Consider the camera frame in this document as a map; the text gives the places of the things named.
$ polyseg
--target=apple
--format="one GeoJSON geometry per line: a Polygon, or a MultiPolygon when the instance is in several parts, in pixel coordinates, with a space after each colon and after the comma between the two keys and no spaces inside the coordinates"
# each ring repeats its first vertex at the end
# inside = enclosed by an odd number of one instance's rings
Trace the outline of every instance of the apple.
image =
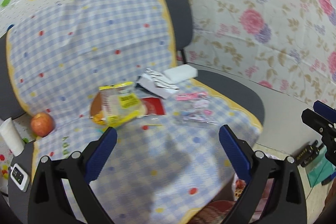
{"type": "Polygon", "coordinates": [[[30,126],[33,132],[40,137],[47,136],[55,128],[52,117],[44,112],[36,114],[32,118],[30,126]]]}

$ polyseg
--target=blue dot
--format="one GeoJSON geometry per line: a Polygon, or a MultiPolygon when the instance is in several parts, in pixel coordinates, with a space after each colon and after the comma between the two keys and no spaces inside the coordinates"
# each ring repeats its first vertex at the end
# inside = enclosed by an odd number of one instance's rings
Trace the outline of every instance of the blue dot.
{"type": "Polygon", "coordinates": [[[7,32],[13,27],[14,27],[14,24],[9,25],[9,27],[7,28],[7,32]]]}
{"type": "Polygon", "coordinates": [[[200,143],[201,142],[201,139],[199,137],[194,137],[193,138],[193,142],[194,143],[200,143]]]}

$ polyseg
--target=silver bolt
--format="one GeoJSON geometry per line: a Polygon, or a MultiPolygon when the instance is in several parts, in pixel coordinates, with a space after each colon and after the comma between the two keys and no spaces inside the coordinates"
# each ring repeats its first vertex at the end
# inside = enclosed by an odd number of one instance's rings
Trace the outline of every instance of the silver bolt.
{"type": "Polygon", "coordinates": [[[254,154],[257,158],[260,159],[262,159],[265,156],[265,154],[262,151],[256,151],[254,154]]]}
{"type": "Polygon", "coordinates": [[[71,158],[77,159],[81,156],[81,153],[79,151],[75,151],[71,154],[71,158]]]}
{"type": "Polygon", "coordinates": [[[47,161],[48,161],[48,157],[47,156],[43,156],[42,158],[41,158],[41,162],[44,164],[44,163],[46,163],[47,161]]]}
{"type": "Polygon", "coordinates": [[[287,157],[287,161],[291,164],[293,164],[295,162],[295,160],[292,156],[287,157]]]}

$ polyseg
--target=floral wallpaper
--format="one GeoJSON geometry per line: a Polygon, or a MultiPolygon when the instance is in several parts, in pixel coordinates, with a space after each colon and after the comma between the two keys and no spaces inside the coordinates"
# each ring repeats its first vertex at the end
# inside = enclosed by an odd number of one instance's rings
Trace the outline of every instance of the floral wallpaper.
{"type": "Polygon", "coordinates": [[[189,62],[336,107],[336,0],[189,0],[189,62]]]}

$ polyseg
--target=paper roll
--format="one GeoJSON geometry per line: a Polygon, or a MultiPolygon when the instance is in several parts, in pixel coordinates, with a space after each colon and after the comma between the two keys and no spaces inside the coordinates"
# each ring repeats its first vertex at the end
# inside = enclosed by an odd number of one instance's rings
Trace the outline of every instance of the paper roll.
{"type": "Polygon", "coordinates": [[[8,118],[2,123],[0,126],[0,134],[14,156],[19,156],[25,147],[25,143],[14,127],[12,118],[8,118]]]}
{"type": "Polygon", "coordinates": [[[164,72],[174,84],[178,84],[182,81],[195,78],[198,75],[198,70],[190,65],[184,64],[178,67],[167,69],[164,72]]]}

